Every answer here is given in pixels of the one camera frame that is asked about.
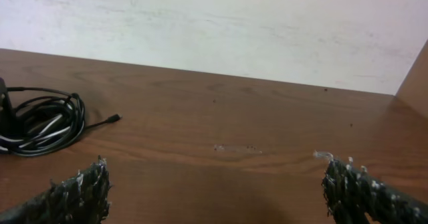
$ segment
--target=black cable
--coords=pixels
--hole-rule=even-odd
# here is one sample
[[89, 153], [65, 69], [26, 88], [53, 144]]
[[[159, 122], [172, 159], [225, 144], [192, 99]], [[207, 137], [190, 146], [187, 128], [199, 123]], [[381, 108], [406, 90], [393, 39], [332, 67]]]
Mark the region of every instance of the black cable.
[[0, 135], [0, 154], [33, 157], [69, 147], [89, 128], [121, 119], [115, 114], [105, 121], [86, 126], [85, 105], [78, 94], [47, 88], [11, 87], [8, 92], [42, 91], [59, 94], [41, 96], [18, 105], [14, 111], [22, 124], [19, 134]]

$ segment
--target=tabletop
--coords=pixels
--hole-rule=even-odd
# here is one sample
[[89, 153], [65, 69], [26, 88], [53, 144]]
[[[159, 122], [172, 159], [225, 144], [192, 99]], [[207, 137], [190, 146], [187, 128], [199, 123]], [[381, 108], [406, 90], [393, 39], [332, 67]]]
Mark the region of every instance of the tabletop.
[[105, 223], [334, 223], [315, 150], [428, 201], [428, 121], [393, 96], [6, 49], [0, 77], [77, 92], [89, 123], [123, 115], [59, 152], [0, 156], [0, 211], [98, 155]]

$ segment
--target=white cable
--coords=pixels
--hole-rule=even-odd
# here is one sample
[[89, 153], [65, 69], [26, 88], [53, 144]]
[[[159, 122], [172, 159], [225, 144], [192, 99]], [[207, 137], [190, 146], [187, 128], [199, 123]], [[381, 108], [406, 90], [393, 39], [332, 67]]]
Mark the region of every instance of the white cable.
[[29, 145], [29, 144], [31, 144], [32, 142], [30, 141], [30, 142], [28, 142], [28, 143], [25, 143], [25, 144], [22, 144], [22, 145], [20, 145], [19, 147], [20, 148], [22, 148], [22, 147], [26, 147], [27, 145]]
[[52, 124], [55, 124], [60, 118], [62, 118], [62, 114], [58, 114], [41, 132], [40, 134], [43, 134]]
[[[65, 101], [63, 101], [63, 100], [60, 100], [60, 101], [58, 101], [59, 103], [61, 103], [61, 104], [63, 104], [63, 103], [65, 103]], [[71, 104], [67, 104], [67, 107], [69, 108], [69, 109], [72, 109], [72, 105]]]
[[37, 140], [45, 140], [45, 139], [47, 139], [47, 138], [54, 137], [55, 135], [62, 134], [62, 133], [64, 133], [65, 131], [67, 131], [67, 130], [69, 130], [69, 129], [70, 129], [70, 127], [63, 128], [62, 130], [58, 130], [57, 132], [54, 132], [54, 133], [52, 133], [52, 134], [48, 134], [47, 136], [41, 137], [41, 138], [39, 138], [39, 139], [37, 139]]
[[9, 139], [9, 138], [6, 138], [6, 137], [1, 136], [1, 135], [0, 135], [0, 139], [2, 139], [2, 140], [6, 140], [6, 141], [9, 141], [9, 142], [19, 142], [19, 141], [22, 141], [22, 140]]

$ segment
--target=black charger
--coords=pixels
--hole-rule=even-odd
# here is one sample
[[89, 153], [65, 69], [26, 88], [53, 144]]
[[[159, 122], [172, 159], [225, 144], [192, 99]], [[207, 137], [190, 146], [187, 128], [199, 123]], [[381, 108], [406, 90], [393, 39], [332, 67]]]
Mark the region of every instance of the black charger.
[[[58, 96], [41, 96], [12, 107], [9, 92], [40, 91]], [[0, 154], [41, 156], [69, 147], [89, 128], [113, 123], [105, 121], [86, 126], [85, 105], [78, 94], [47, 88], [6, 88], [0, 78]]]

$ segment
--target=wood grain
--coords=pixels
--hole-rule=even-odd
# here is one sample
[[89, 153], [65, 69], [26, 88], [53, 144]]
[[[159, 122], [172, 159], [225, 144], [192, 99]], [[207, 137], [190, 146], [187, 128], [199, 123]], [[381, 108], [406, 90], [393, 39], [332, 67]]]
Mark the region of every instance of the wood grain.
[[401, 84], [397, 97], [428, 117], [428, 41]]
[[124, 116], [54, 154], [0, 156], [0, 210], [98, 154], [115, 184], [106, 223], [333, 223], [314, 150], [428, 201], [428, 121], [392, 96], [4, 49], [0, 76], [79, 93], [89, 122]]

